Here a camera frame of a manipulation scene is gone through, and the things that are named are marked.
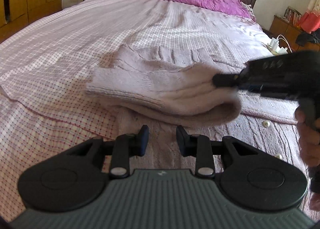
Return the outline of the person right hand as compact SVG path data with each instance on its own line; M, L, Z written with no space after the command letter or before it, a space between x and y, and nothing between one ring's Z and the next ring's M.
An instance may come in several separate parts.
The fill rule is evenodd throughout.
M309 169L319 166L319 133L305 123L305 113L299 108L295 111L298 122L300 157Z

